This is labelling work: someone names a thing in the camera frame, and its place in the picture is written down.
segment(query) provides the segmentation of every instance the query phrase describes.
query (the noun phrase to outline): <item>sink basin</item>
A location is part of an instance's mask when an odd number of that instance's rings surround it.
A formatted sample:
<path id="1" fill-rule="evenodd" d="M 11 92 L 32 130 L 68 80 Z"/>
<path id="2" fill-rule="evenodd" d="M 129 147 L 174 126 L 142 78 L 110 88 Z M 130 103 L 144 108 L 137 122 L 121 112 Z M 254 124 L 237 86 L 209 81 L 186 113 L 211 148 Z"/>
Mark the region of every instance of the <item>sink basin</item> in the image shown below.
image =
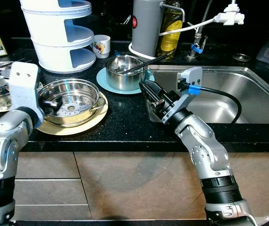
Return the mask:
<path id="1" fill-rule="evenodd" d="M 150 65 L 155 81 L 166 91 L 177 91 L 177 73 L 192 66 Z M 235 96 L 242 105 L 237 123 L 269 123 L 269 84 L 246 67 L 203 66 L 202 86 Z M 188 110 L 208 123 L 230 123 L 237 113 L 229 98 L 201 91 Z"/>

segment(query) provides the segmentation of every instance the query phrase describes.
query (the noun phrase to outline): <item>light blue plate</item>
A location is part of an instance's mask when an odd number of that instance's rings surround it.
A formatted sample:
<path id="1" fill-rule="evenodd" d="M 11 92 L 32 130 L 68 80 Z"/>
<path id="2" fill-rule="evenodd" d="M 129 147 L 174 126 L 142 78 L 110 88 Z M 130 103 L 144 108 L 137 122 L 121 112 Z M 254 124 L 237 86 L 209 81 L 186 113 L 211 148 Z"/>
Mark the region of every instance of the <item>light blue plate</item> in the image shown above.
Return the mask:
<path id="1" fill-rule="evenodd" d="M 150 75 L 149 76 L 149 80 L 151 81 L 154 81 L 154 77 L 153 75 L 151 74 L 150 71 L 147 71 L 146 72 L 146 75 Z M 135 89 L 135 90 L 131 90 L 131 91 L 121 91 L 121 90 L 117 90 L 117 89 L 114 89 L 112 88 L 108 83 L 107 83 L 107 80 L 106 80 L 106 68 L 103 68 L 101 69 L 98 74 L 97 74 L 97 82 L 98 84 L 103 88 L 103 89 L 106 89 L 107 91 L 109 92 L 113 92 L 113 93 L 119 93 L 119 94 L 137 94 L 137 93 L 141 93 L 141 90 L 140 88 L 138 89 Z"/>

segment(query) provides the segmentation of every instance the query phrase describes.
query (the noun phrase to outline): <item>olive oil bottle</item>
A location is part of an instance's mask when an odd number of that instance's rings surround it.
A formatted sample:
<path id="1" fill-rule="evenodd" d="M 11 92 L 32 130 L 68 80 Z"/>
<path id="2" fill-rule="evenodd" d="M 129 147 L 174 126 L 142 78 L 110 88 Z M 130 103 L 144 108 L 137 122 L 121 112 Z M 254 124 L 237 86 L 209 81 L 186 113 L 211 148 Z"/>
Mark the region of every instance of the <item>olive oil bottle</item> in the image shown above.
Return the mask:
<path id="1" fill-rule="evenodd" d="M 167 0 L 166 4 L 180 8 L 182 7 L 181 0 Z M 181 12 L 171 8 L 166 8 L 164 14 L 164 21 L 161 27 L 161 32 L 168 32 L 181 28 L 182 28 Z M 158 56 L 171 52 L 171 55 L 167 57 L 166 60 L 173 58 L 180 35 L 181 33 L 177 32 L 161 36 L 158 41 Z"/>

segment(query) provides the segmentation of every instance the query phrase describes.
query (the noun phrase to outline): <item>blue connector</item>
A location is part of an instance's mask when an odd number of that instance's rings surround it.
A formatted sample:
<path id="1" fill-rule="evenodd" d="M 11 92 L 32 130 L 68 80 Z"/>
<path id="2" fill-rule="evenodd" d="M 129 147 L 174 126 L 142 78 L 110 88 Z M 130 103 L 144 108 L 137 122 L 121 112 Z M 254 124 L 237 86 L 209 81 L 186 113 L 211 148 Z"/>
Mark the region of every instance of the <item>blue connector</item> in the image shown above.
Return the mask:
<path id="1" fill-rule="evenodd" d="M 115 50 L 115 56 L 120 56 L 120 55 L 122 54 Z"/>
<path id="2" fill-rule="evenodd" d="M 191 49 L 199 54 L 202 53 L 202 51 L 203 51 L 203 49 L 197 48 L 197 46 L 194 44 L 191 44 Z"/>
<path id="3" fill-rule="evenodd" d="M 199 95 L 200 86 L 189 85 L 189 93 Z"/>

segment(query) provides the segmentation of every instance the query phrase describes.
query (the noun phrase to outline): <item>gray thermos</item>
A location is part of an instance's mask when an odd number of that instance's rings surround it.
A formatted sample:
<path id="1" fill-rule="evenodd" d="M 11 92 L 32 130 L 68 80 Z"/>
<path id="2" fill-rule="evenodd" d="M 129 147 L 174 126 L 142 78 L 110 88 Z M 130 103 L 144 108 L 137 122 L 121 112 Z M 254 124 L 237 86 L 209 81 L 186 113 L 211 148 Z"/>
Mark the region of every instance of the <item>gray thermos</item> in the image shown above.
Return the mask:
<path id="1" fill-rule="evenodd" d="M 134 0 L 132 49 L 154 57 L 162 24 L 163 0 Z"/>

